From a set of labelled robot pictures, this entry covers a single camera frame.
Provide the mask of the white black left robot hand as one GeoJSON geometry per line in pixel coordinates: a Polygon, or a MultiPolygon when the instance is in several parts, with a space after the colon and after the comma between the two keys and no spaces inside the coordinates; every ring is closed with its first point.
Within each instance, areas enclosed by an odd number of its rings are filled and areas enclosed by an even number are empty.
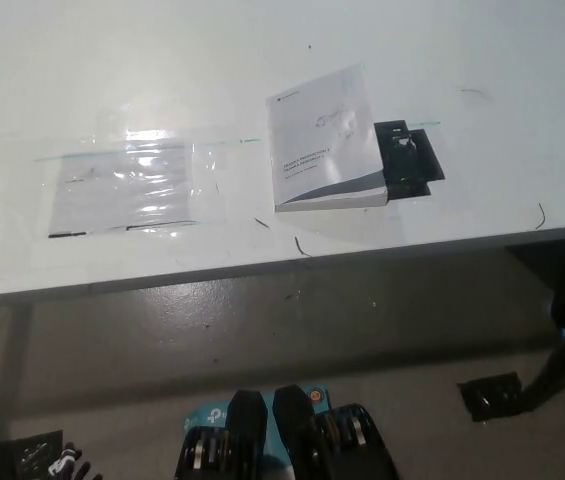
{"type": "Polygon", "coordinates": [[[73,442],[64,445],[60,456],[48,467],[46,478],[50,480],[103,480],[95,473],[89,461],[82,459],[83,452],[73,442]]]}

